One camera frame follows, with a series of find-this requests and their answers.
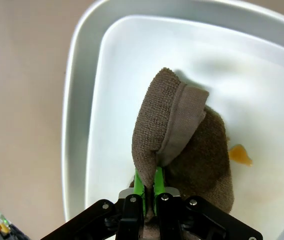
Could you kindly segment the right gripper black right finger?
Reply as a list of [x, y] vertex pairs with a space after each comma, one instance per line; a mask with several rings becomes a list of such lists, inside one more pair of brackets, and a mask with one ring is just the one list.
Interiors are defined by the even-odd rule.
[[153, 189], [162, 240], [185, 240], [185, 234], [198, 240], [263, 239], [260, 232], [200, 196], [182, 200], [178, 189], [165, 187], [161, 167], [156, 169]]

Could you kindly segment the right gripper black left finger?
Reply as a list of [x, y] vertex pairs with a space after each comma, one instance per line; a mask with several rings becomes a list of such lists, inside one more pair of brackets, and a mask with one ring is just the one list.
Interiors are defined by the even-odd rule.
[[116, 203], [101, 199], [52, 231], [44, 240], [138, 240], [144, 225], [145, 187], [136, 172], [134, 186], [122, 190]]

